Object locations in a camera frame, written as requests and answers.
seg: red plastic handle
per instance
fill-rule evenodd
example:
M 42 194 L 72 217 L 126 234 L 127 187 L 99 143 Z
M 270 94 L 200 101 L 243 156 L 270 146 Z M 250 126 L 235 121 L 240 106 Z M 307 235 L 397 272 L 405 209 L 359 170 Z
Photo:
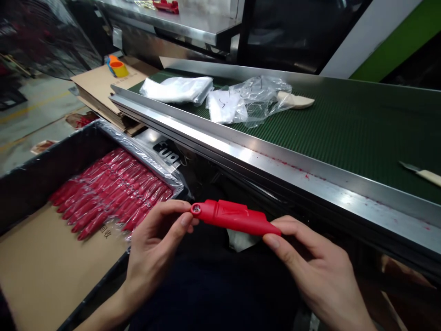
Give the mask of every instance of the red plastic handle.
M 191 213 L 207 224 L 228 228 L 251 235 L 267 233 L 282 235 L 282 232 L 266 220 L 264 213 L 249 210 L 247 206 L 234 202 L 206 200 L 192 205 Z

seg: beige plastic part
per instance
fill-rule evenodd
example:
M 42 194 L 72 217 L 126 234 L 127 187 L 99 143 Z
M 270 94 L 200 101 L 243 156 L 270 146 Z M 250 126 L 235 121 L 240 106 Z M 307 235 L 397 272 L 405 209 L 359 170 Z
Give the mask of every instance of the beige plastic part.
M 422 178 L 427 179 L 429 182 L 432 182 L 435 185 L 441 187 L 441 176 L 434 174 L 428 170 L 421 170 L 417 172 Z
M 289 106 L 293 109 L 305 109 L 312 106 L 315 100 L 280 91 L 277 94 L 277 101 L 281 102 L 282 107 Z

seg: wooden handle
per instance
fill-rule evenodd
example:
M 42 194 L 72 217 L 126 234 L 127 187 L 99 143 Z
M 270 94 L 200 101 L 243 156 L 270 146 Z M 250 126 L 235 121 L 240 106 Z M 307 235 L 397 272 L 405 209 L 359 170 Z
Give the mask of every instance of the wooden handle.
M 434 174 L 433 172 L 427 170 L 421 170 L 417 172 L 422 178 L 427 179 L 429 182 L 432 182 L 435 185 L 441 187 L 441 176 Z

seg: hand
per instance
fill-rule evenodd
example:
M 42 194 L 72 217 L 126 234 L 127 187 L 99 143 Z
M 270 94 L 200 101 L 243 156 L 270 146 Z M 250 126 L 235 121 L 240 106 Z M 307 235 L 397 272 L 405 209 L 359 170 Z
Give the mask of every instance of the hand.
M 134 231 L 127 278 L 121 288 L 127 305 L 137 309 L 164 279 L 185 233 L 192 233 L 199 224 L 190 208 L 181 200 L 160 202 Z
M 332 330 L 376 330 L 346 251 L 291 216 L 272 224 L 284 235 L 294 236 L 311 254 L 307 261 L 284 238 L 275 234 L 263 237 L 288 267 L 314 314 Z

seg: dark clothing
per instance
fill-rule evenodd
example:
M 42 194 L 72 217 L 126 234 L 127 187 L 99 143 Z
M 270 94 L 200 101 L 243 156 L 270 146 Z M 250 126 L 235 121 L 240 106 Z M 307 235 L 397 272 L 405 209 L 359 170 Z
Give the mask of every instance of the dark clothing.
M 291 275 L 263 242 L 236 253 L 225 229 L 201 222 L 130 331 L 291 330 L 298 304 Z

